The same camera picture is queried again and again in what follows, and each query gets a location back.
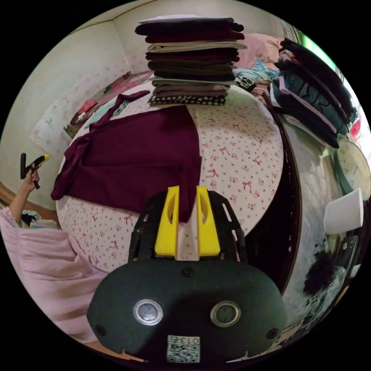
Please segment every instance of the person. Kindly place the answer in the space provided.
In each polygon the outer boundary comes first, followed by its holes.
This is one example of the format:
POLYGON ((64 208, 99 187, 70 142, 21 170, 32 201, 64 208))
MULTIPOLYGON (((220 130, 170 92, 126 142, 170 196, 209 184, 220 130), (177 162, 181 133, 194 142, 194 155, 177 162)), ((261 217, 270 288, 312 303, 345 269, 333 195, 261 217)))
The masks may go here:
POLYGON ((20 281, 45 315, 67 335, 95 351, 138 360, 103 347, 88 323, 89 304, 107 273, 89 263, 69 233, 19 227, 34 181, 39 181, 39 175, 30 171, 9 207, 0 210, 1 236, 20 281))

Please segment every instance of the clock face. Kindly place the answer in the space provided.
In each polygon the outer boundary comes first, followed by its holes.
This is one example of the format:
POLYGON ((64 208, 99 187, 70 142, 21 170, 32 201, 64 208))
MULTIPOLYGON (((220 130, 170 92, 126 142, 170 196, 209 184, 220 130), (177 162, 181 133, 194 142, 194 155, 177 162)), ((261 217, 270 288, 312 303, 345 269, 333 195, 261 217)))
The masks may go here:
POLYGON ((361 150, 351 141, 341 140, 337 150, 341 170, 352 189, 360 188, 367 200, 371 193, 371 175, 361 150))

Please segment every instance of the hand-held gripper tool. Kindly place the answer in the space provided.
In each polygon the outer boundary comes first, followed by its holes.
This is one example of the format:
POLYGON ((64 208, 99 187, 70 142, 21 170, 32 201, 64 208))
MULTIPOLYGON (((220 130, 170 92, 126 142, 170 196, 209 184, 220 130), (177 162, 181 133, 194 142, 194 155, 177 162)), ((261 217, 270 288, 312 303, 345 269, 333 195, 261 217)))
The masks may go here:
MULTIPOLYGON (((20 155, 20 178, 26 178, 27 173, 31 170, 32 173, 39 169, 46 161, 49 160, 50 154, 45 154, 38 157, 35 161, 33 161, 30 165, 26 166, 26 154, 22 153, 20 155)), ((35 188, 39 189, 40 186, 38 182, 34 182, 35 188)))
POLYGON ((128 263, 101 282, 87 312, 106 348, 154 363, 220 365, 260 354, 280 335, 281 294, 247 263, 228 200, 198 187, 196 202, 199 261, 176 260, 179 187, 147 202, 128 263))

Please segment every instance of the pillow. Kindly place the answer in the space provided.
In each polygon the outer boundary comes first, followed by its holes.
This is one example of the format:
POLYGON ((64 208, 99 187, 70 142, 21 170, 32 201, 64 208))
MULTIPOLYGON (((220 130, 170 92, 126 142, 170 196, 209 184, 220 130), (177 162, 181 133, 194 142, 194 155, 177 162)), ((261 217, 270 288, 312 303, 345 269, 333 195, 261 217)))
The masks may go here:
POLYGON ((245 39, 239 42, 247 49, 239 50, 240 61, 235 63, 238 68, 250 68, 259 58, 270 70, 277 70, 274 63, 278 62, 278 50, 284 39, 263 34, 244 34, 245 39))

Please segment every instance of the black screw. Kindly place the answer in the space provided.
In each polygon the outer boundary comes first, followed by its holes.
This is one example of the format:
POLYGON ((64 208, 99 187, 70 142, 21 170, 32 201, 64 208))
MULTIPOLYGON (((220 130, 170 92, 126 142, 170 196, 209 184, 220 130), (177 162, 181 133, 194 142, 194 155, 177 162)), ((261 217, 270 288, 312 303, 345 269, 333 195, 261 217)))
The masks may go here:
POLYGON ((106 336, 107 335, 106 329, 101 325, 95 325, 95 330, 96 330, 97 334, 100 335, 100 336, 106 336))
POLYGON ((194 270, 191 267, 185 267, 182 269, 181 273, 184 277, 192 277, 194 274, 194 270))
POLYGON ((267 332, 267 339, 272 340, 278 335, 278 329, 273 328, 267 332))

